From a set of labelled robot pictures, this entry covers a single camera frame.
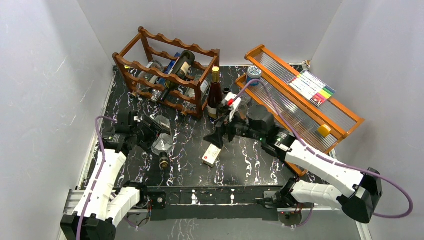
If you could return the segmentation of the clear bottle gold label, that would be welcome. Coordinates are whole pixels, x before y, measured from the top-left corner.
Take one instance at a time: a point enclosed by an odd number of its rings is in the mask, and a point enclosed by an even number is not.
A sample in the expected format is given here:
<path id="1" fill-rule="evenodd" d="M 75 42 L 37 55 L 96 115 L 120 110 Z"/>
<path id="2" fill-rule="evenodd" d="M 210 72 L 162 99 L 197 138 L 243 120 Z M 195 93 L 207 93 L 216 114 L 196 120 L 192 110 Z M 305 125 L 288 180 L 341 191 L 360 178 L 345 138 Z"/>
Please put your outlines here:
<path id="1" fill-rule="evenodd" d="M 151 147 L 151 151 L 153 154 L 159 156 L 159 166 L 162 169 L 166 169 L 170 166 L 170 156 L 174 149 L 173 137 L 171 136 L 171 122 L 163 115 L 156 116 L 154 121 L 165 129 L 165 133 L 159 134 Z"/>

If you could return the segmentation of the clear glass bottle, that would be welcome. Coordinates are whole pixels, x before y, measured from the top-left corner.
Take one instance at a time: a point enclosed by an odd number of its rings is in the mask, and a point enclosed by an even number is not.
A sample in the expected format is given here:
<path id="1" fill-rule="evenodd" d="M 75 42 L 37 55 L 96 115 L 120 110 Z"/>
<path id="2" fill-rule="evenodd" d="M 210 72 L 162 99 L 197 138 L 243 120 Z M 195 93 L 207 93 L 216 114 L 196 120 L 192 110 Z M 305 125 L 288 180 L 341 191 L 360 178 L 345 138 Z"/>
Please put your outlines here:
<path id="1" fill-rule="evenodd" d="M 240 105 L 238 107 L 238 112 L 240 114 L 240 117 L 242 119 L 245 119 L 247 114 L 248 114 L 248 109 L 249 109 L 249 103 L 251 102 L 252 98 L 246 94 L 243 93 L 239 99 L 241 99 Z"/>

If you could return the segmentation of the dark red wine bottle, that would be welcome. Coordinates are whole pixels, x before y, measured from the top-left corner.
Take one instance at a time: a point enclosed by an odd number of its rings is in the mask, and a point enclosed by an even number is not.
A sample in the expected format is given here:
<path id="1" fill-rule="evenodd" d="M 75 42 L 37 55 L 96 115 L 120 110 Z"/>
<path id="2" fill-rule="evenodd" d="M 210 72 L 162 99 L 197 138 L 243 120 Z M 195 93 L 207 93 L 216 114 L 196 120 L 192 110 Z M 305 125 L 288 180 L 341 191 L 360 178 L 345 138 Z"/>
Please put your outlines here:
<path id="1" fill-rule="evenodd" d="M 222 103 L 223 93 L 220 80 L 220 68 L 214 66 L 212 68 L 212 80 L 209 88 L 207 99 L 207 111 L 211 119 L 218 117 L 218 105 Z"/>

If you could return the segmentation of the green wine bottle brown label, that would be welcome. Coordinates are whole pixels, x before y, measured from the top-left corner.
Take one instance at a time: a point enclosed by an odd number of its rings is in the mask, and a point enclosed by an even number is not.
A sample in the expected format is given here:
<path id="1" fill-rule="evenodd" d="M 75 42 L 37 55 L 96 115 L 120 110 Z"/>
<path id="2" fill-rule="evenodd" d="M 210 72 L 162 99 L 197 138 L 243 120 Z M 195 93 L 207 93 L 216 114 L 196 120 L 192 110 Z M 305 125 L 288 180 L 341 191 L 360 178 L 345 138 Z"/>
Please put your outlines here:
<path id="1" fill-rule="evenodd" d="M 222 89 L 222 95 L 224 97 L 226 97 L 228 95 L 228 93 L 230 93 L 230 92 L 231 92 L 231 89 L 229 87 L 225 87 L 225 88 Z"/>

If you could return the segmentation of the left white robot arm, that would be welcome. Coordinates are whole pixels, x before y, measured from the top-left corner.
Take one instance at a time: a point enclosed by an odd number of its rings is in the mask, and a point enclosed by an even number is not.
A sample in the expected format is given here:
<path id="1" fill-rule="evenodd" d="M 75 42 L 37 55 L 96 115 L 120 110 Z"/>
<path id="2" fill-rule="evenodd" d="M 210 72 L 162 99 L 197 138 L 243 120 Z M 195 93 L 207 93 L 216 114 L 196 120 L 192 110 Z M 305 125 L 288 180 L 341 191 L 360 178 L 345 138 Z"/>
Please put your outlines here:
<path id="1" fill-rule="evenodd" d="M 63 215 L 60 228 L 67 240 L 113 240 L 117 226 L 133 208 L 152 207 L 147 186 L 127 181 L 113 193 L 119 171 L 136 147 L 148 151 L 161 134 L 171 127 L 136 111 L 123 111 L 112 120 L 111 127 L 100 131 L 95 123 L 101 158 L 88 185 L 72 213 Z"/>

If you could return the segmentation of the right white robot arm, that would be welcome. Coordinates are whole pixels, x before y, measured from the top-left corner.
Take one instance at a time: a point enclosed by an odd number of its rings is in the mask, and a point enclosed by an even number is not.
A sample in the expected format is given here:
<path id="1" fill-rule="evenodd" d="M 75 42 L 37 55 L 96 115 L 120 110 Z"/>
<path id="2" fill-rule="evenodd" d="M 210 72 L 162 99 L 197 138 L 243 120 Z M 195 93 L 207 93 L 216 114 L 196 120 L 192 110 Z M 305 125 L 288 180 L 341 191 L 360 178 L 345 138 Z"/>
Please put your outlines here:
<path id="1" fill-rule="evenodd" d="M 263 113 L 258 117 L 241 118 L 236 113 L 220 117 L 215 131 L 203 139 L 219 149 L 224 146 L 224 135 L 232 141 L 235 136 L 258 140 L 269 155 L 284 162 L 296 164 L 326 181 L 309 183 L 292 178 L 279 195 L 288 207 L 300 203 L 314 203 L 342 210 L 351 219 L 368 224 L 383 195 L 380 172 L 370 167 L 361 172 L 349 169 L 328 155 L 296 139 L 275 123 L 274 115 Z"/>

